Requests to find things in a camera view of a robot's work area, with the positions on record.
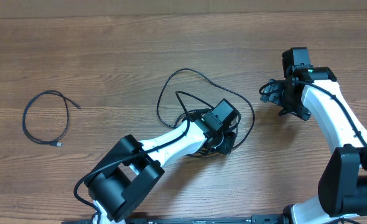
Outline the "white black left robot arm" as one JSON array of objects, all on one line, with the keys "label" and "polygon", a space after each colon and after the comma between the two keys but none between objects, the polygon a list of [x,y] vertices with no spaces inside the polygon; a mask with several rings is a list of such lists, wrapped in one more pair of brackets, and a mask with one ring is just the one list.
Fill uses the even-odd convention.
[{"label": "white black left robot arm", "polygon": [[92,223],[118,223],[146,198],[164,175],[164,167],[205,148],[228,154],[233,149],[237,111],[191,111],[172,131],[138,141],[120,139],[83,179],[95,208]]}]

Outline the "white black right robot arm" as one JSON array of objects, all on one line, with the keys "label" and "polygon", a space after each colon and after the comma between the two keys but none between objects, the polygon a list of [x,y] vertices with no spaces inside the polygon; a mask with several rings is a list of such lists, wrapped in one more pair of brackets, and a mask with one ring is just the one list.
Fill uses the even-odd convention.
[{"label": "white black right robot arm", "polygon": [[283,223],[341,223],[367,216],[367,130],[345,101],[328,67],[290,66],[283,80],[259,89],[279,115],[313,116],[331,152],[317,195],[284,209]]}]

